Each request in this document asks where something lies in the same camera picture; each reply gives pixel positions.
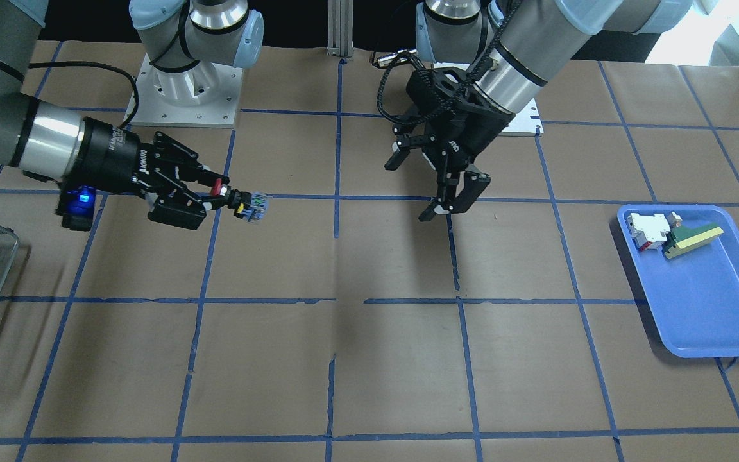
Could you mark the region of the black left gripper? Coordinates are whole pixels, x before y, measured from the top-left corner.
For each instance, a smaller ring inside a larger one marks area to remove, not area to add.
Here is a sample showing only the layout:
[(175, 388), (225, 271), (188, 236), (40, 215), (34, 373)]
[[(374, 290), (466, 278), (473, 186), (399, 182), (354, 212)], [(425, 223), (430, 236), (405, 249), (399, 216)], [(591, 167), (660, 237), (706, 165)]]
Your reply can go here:
[(422, 135), (412, 134), (414, 126), (393, 124), (396, 140), (384, 169), (398, 170), (411, 150), (420, 149), (437, 171), (437, 193), (418, 216), (420, 222), (438, 214), (466, 213), (474, 205), (491, 183), (490, 175), (473, 166), (475, 159), (514, 118), (514, 113), (484, 106), (475, 111), (458, 108), (434, 118)]

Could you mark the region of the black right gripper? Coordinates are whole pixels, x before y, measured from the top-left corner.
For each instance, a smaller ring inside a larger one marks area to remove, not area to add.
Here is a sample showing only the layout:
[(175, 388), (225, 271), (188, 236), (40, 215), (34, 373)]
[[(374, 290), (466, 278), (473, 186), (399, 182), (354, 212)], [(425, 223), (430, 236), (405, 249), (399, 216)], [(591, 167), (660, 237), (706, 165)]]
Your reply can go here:
[[(229, 186), (217, 185), (229, 185), (229, 177), (200, 163), (194, 150), (163, 132), (155, 132), (150, 142), (135, 132), (131, 135), (139, 149), (133, 173), (136, 192), (147, 198), (149, 220), (196, 230), (210, 210), (228, 204)], [(198, 196), (190, 190), (190, 182), (213, 189)]]

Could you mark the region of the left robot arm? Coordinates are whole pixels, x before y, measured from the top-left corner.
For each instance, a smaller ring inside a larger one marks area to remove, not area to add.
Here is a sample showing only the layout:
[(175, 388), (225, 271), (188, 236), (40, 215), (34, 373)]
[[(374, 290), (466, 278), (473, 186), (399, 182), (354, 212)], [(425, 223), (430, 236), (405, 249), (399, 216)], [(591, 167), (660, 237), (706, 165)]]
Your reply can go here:
[(603, 30), (662, 34), (690, 1), (423, 1), (416, 47), (375, 62), (385, 70), (379, 113), (396, 140), (385, 169), (420, 150), (437, 192), (420, 221), (462, 214), (491, 182), (476, 158), (573, 55)]

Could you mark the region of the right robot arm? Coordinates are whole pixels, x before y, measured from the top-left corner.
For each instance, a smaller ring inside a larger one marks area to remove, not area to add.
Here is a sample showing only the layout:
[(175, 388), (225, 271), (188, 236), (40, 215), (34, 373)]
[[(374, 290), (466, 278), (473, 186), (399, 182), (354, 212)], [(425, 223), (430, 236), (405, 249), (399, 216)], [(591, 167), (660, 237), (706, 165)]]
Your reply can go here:
[[(197, 229), (209, 212), (228, 208), (247, 222), (263, 218), (269, 198), (232, 187), (194, 150), (156, 132), (142, 141), (133, 128), (233, 128), (243, 71), (259, 58), (263, 15), (246, 1), (131, 1), (132, 26), (146, 49), (136, 75), (90, 60), (36, 62), (47, 1), (0, 1), (0, 166), (59, 187), (56, 213), (73, 231), (89, 231), (95, 194), (133, 195), (148, 218)], [(71, 100), (43, 100), (24, 80), (61, 70), (70, 98), (94, 103), (106, 93), (101, 73), (129, 83), (119, 125), (86, 116)]]

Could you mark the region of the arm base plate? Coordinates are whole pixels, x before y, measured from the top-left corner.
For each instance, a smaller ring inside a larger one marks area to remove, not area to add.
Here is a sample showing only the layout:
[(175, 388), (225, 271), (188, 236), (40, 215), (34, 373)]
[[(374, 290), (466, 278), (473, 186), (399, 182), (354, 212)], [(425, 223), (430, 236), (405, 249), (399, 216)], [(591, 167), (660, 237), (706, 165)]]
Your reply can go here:
[(501, 137), (537, 137), (543, 135), (543, 123), (536, 99), (519, 111), (511, 122), (501, 131)]
[(132, 126), (234, 128), (244, 69), (200, 62), (182, 73), (165, 73), (144, 56), (136, 78), (140, 107)]

